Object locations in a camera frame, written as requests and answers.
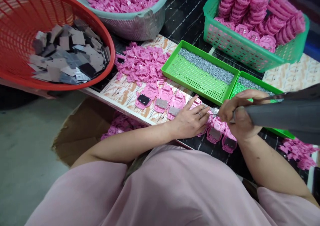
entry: woman's right hand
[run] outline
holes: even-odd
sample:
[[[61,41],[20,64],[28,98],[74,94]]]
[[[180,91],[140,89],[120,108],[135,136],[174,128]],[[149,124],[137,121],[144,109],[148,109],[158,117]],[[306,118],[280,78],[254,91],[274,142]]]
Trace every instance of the woman's right hand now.
[[[231,100],[225,100],[219,110],[221,121],[226,122],[231,133],[238,141],[249,140],[254,137],[262,127],[254,126],[244,106],[270,103],[270,100],[262,100],[269,95],[265,92],[247,89],[236,94]],[[235,111],[235,124],[230,123]]]

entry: gray floor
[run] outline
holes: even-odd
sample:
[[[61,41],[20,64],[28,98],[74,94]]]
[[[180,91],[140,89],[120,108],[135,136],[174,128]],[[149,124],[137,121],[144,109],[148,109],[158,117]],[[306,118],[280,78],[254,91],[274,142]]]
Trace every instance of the gray floor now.
[[[66,117],[86,96],[40,98],[0,111],[0,225],[24,225],[54,181],[68,169],[51,151]]]

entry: pink clothing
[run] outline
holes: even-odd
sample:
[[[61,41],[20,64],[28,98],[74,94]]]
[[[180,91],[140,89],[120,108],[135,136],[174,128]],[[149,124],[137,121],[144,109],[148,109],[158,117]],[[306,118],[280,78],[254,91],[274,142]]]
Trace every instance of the pink clothing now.
[[[103,161],[71,169],[26,225],[320,225],[320,210],[303,198],[260,187],[258,204],[228,166],[200,151],[156,149],[123,186],[126,170]]]

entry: green plastic basket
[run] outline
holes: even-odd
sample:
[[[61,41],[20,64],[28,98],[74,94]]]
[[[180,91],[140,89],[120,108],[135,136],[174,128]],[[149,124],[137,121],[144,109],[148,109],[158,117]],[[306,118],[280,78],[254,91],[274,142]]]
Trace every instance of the green plastic basket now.
[[[206,17],[203,39],[206,42],[259,72],[300,60],[310,27],[306,15],[306,30],[289,43],[278,46],[273,54],[214,20],[219,3],[220,0],[208,0],[203,7]]]
[[[257,84],[258,86],[270,91],[270,92],[273,92],[274,94],[281,94],[283,93],[283,91],[259,80],[258,78],[254,77],[254,76],[251,76],[250,74],[248,73],[245,73],[244,71],[241,71],[240,72],[240,75],[239,77],[243,77],[255,84]],[[242,92],[244,90],[248,89],[247,87],[241,85],[238,83],[238,81],[236,82],[234,88],[233,88],[233,91],[231,93],[231,96],[230,96],[230,99],[233,98],[237,93],[239,92]],[[276,135],[280,136],[280,137],[283,137],[283,138],[291,138],[291,139],[294,139],[295,137],[288,131],[288,130],[281,130],[281,129],[272,129],[272,128],[266,128],[267,130],[275,133]]]
[[[181,48],[185,48],[218,67],[231,72],[234,75],[231,84],[227,85],[226,83],[215,79],[207,72],[204,72],[193,63],[187,61],[183,56],[180,56],[178,53]],[[162,73],[167,78],[172,79],[180,85],[220,106],[225,99],[230,97],[233,87],[238,80],[240,71],[200,50],[199,48],[185,41],[181,41],[162,67]]]

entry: finger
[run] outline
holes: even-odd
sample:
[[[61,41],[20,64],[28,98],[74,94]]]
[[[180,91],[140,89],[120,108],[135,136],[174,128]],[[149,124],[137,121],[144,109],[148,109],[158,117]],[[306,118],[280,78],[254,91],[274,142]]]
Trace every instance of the finger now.
[[[235,110],[235,122],[238,127],[240,126],[242,128],[242,130],[249,131],[253,128],[251,118],[243,106],[240,106]]]
[[[254,101],[254,104],[270,103],[270,100],[262,100],[268,96],[269,95],[266,92],[262,92],[262,91],[255,90],[255,89],[247,89],[247,90],[244,90],[244,91],[236,94],[236,97],[240,98],[240,99],[252,98]]]
[[[237,97],[233,97],[231,100],[229,100],[225,106],[220,108],[219,110],[219,117],[223,118],[224,122],[228,122],[233,118],[233,111],[239,107],[239,106],[248,106],[252,105],[252,102],[250,102],[247,99],[239,99]]]
[[[195,108],[191,109],[190,112],[193,114],[193,115],[196,115],[198,112],[200,112],[202,109],[204,109],[206,106],[205,105],[199,105],[199,106],[196,106]]]
[[[225,106],[227,105],[228,101],[230,101],[229,99],[226,99],[223,104],[221,105],[221,107],[219,108],[219,112],[218,112],[218,116],[220,117],[220,120],[222,122],[225,122],[225,117],[223,115],[223,112],[224,112],[224,109],[225,109]]]
[[[197,100],[198,97],[199,97],[198,95],[195,95],[194,97],[192,97],[182,110],[190,110],[192,104],[194,103],[195,100]]]
[[[199,123],[200,125],[204,125],[207,123],[208,119],[210,117],[210,114],[206,113],[200,120]]]
[[[203,125],[203,126],[197,131],[197,135],[198,135],[199,133],[202,133],[206,128],[207,128],[207,125]]]

